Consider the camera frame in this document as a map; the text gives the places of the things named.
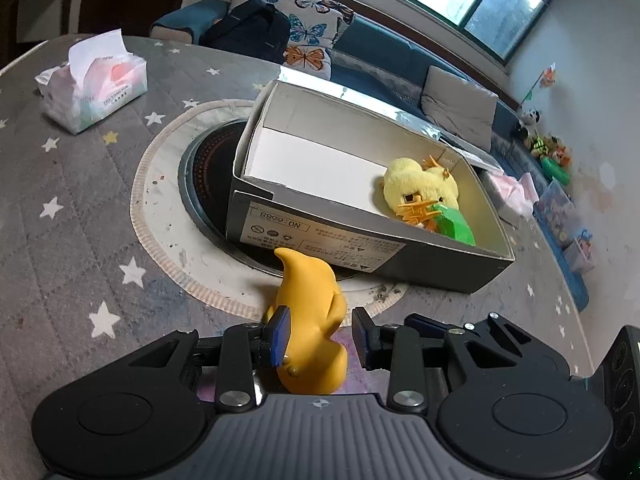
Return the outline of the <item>orange rubber toy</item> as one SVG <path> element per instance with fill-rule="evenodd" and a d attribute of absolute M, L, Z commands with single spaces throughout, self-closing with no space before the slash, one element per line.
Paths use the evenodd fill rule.
<path fill-rule="evenodd" d="M 282 283 L 265 318 L 285 306 L 291 333 L 277 374 L 294 394 L 331 394 L 343 385 L 348 355 L 332 340 L 344 321 L 347 304 L 332 268 L 323 260 L 291 248 L 274 251 L 283 264 Z"/>

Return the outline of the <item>green plastic toy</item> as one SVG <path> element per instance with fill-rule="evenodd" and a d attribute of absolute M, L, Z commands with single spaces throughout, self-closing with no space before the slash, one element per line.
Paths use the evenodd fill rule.
<path fill-rule="evenodd" d="M 437 211 L 430 219 L 430 227 L 434 232 L 463 244 L 476 245 L 473 231 L 460 211 L 443 204 L 434 205 L 432 211 Z"/>

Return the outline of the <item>yellow plush chick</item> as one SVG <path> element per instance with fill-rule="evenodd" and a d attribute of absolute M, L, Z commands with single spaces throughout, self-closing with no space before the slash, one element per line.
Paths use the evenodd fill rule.
<path fill-rule="evenodd" d="M 408 157 L 394 159 L 382 183 L 386 205 L 409 226 L 434 231 L 437 206 L 459 209 L 459 188 L 449 170 L 433 157 L 417 162 Z"/>

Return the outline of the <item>grey star table mat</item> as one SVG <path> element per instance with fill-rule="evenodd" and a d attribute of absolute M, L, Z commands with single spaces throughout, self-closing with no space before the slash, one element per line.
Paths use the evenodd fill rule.
<path fill-rule="evenodd" d="M 163 127 L 194 106 L 254 100 L 282 67 L 139 37 L 149 91 L 73 136 L 41 111 L 35 76 L 66 61 L 81 36 L 40 44 L 1 72 L 1 479 L 46 474 L 30 434 L 37 404 L 58 387 L 173 330 L 214 336 L 241 318 L 203 304 L 139 243 L 129 204 L 140 159 Z M 378 323 L 420 312 L 446 323 L 497 312 L 559 351 L 573 375 L 595 366 L 579 313 L 535 220 L 506 225 L 516 260 L 471 296 L 341 282 L 349 307 Z"/>

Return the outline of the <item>cardboard shoe box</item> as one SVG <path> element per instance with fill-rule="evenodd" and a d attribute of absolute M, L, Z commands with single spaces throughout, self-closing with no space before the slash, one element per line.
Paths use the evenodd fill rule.
<path fill-rule="evenodd" d="M 434 159 L 450 172 L 473 244 L 395 216 L 382 182 L 398 157 Z M 333 94 L 277 79 L 259 93 L 235 150 L 226 237 L 465 294 L 515 260 L 461 151 Z"/>

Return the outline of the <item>pink tissue pack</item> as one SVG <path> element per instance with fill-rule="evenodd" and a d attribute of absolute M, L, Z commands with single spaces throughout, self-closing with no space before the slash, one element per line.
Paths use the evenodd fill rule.
<path fill-rule="evenodd" d="M 517 179 L 508 174 L 484 171 L 480 180 L 501 220 L 518 228 L 522 220 L 533 217 L 539 195 L 529 172 Z"/>

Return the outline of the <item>small clear toy box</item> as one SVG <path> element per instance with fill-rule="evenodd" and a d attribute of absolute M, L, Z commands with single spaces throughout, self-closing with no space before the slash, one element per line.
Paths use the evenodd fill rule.
<path fill-rule="evenodd" d="M 592 270 L 596 266 L 592 253 L 592 234 L 587 229 L 580 231 L 564 249 L 563 255 L 572 272 L 585 274 Z"/>

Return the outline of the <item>clear plastic toy bin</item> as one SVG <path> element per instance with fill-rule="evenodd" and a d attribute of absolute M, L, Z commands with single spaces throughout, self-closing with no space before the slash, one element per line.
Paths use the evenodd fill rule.
<path fill-rule="evenodd" d="M 534 208 L 552 240 L 561 248 L 567 247 L 584 229 L 578 209 L 556 179 L 544 189 Z"/>

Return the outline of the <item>green bottle toy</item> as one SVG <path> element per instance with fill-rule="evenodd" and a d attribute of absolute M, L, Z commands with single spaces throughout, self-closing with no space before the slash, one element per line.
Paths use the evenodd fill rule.
<path fill-rule="evenodd" d="M 551 157 L 542 156 L 540 166 L 547 178 L 555 179 L 564 186 L 570 184 L 570 175 Z"/>

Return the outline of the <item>grey cushion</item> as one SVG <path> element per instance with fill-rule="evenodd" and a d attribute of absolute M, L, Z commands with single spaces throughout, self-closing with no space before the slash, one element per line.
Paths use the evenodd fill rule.
<path fill-rule="evenodd" d="M 420 107 L 439 128 L 489 152 L 497 103 L 494 92 L 432 65 L 427 71 Z"/>

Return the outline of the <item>panda plush toy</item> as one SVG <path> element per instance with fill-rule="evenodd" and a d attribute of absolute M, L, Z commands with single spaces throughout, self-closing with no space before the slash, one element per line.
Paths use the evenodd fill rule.
<path fill-rule="evenodd" d="M 533 127 L 540 121 L 540 111 L 536 108 L 529 108 L 528 110 L 522 110 L 518 123 L 521 127 Z"/>

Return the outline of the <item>blue sofa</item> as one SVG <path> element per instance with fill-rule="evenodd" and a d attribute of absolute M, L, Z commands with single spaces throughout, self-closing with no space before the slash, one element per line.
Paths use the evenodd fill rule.
<path fill-rule="evenodd" d="M 203 43 L 203 35 L 228 12 L 229 3 L 201 0 L 162 16 L 151 26 L 153 38 L 168 38 L 184 44 Z M 370 18 L 346 11 L 341 32 L 332 53 L 331 80 L 360 93 L 384 101 L 424 119 L 420 99 L 427 76 L 435 67 L 464 80 L 472 77 L 448 63 L 436 51 L 424 48 Z M 509 104 L 498 101 L 492 123 L 490 154 L 511 177 L 532 176 L 540 201 L 534 217 L 558 260 L 566 284 L 578 310 L 588 306 L 589 294 L 582 274 L 573 271 L 564 250 L 582 228 L 570 220 L 552 217 L 550 202 L 570 206 L 572 202 L 558 181 L 544 176 L 542 167 L 525 153 L 520 140 L 524 122 Z"/>

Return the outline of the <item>white tissue pack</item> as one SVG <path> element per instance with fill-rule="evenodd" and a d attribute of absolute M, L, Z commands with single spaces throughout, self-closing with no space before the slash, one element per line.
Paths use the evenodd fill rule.
<path fill-rule="evenodd" d="M 35 76 L 47 118 L 78 134 L 148 91 L 146 61 L 119 29 L 79 41 L 67 62 Z"/>

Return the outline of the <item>dark backpack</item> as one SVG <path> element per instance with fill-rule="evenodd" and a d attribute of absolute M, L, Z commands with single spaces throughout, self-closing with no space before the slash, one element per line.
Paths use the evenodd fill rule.
<path fill-rule="evenodd" d="M 210 26 L 198 44 L 282 65 L 290 27 L 273 4 L 247 0 Z"/>

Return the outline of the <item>butterfly print pillow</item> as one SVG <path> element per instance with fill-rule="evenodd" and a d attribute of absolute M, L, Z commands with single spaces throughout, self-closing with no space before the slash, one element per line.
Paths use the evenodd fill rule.
<path fill-rule="evenodd" d="M 248 0 L 230 0 L 229 11 Z M 284 65 L 330 80 L 332 51 L 354 20 L 348 6 L 334 0 L 257 0 L 273 4 L 290 22 Z"/>

